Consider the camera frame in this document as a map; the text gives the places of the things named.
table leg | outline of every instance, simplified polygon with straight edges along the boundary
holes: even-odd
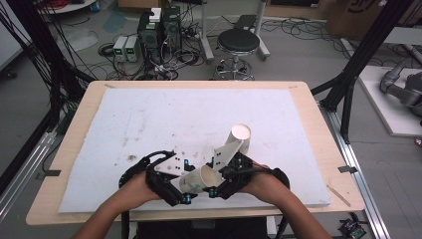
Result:
[[[214,55],[211,51],[210,43],[207,38],[207,0],[202,0],[202,32],[199,33],[202,50],[204,50],[207,64],[214,61]]]
[[[255,27],[254,34],[257,35],[260,38],[260,47],[259,50],[261,54],[263,55],[263,61],[267,60],[268,57],[270,57],[270,52],[267,49],[267,46],[264,44],[260,37],[260,31],[261,31],[261,25],[263,22],[263,16],[265,11],[265,5],[267,4],[267,0],[261,0],[260,5],[258,7],[258,13],[257,13],[257,26]]]

computer tower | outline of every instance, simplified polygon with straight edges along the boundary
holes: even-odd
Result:
[[[176,52],[182,49],[180,28],[180,7],[167,7],[163,9],[162,24],[167,51]]]
[[[161,65],[165,54],[162,23],[150,22],[149,15],[150,11],[145,11],[140,16],[137,27],[142,56],[146,63],[152,61],[156,65]]]

hand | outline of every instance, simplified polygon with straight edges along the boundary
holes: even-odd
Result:
[[[254,161],[254,167],[269,168]],[[247,192],[256,196],[261,201],[277,204],[285,193],[291,193],[289,189],[274,175],[267,172],[257,172],[252,176],[251,182],[244,186],[240,192]]]
[[[107,207],[120,213],[139,207],[147,201],[161,199],[155,192],[149,189],[145,176],[145,171],[135,175],[105,202]]]

stool base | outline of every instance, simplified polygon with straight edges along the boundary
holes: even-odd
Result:
[[[238,56],[220,61],[220,64],[215,68],[214,80],[220,79],[230,81],[255,81],[255,78],[252,75],[251,65],[248,62],[239,59]]]

cardboard box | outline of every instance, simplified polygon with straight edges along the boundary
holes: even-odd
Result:
[[[385,0],[340,0],[326,21],[326,30],[334,38],[361,40],[386,4]]]
[[[171,0],[118,0],[119,8],[157,8],[163,7]]]

